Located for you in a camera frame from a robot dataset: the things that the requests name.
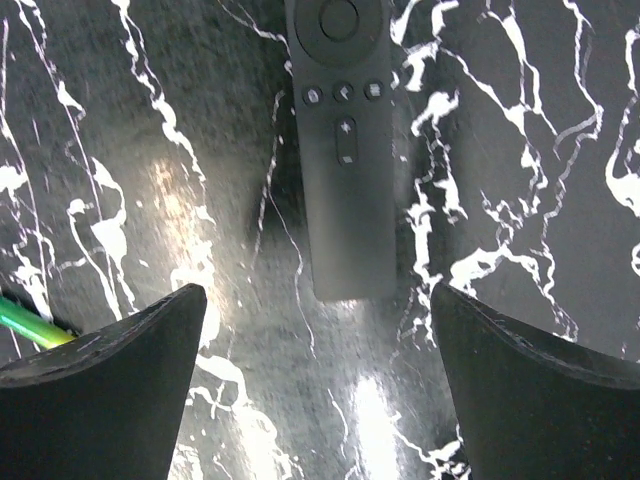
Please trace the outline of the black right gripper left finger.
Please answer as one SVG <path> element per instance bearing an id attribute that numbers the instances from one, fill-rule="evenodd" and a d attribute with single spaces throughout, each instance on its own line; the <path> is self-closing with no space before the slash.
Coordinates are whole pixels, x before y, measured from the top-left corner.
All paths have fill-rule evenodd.
<path id="1" fill-rule="evenodd" d="M 4 479 L 165 479 L 207 297 L 146 309 L 1 369 Z"/>

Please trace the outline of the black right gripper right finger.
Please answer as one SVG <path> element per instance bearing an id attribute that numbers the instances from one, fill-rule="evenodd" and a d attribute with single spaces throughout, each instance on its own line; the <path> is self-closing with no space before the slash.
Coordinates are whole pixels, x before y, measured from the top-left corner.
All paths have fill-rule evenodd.
<path id="1" fill-rule="evenodd" d="M 636 479 L 639 366 L 447 285 L 434 331 L 476 479 Z"/>

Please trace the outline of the green AAA battery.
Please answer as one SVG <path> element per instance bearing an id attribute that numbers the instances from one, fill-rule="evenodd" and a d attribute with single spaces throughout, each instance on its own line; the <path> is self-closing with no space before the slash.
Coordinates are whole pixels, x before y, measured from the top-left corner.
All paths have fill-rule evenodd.
<path id="1" fill-rule="evenodd" d="M 4 297 L 1 298 L 0 317 L 2 326 L 45 349 L 75 339 L 72 334 Z"/>

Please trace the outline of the black remote control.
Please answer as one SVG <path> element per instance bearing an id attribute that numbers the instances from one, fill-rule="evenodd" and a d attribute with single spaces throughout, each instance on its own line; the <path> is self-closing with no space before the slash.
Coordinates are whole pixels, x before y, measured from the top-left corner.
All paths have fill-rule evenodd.
<path id="1" fill-rule="evenodd" d="M 311 271 L 323 302 L 396 284 L 390 6 L 285 4 Z"/>

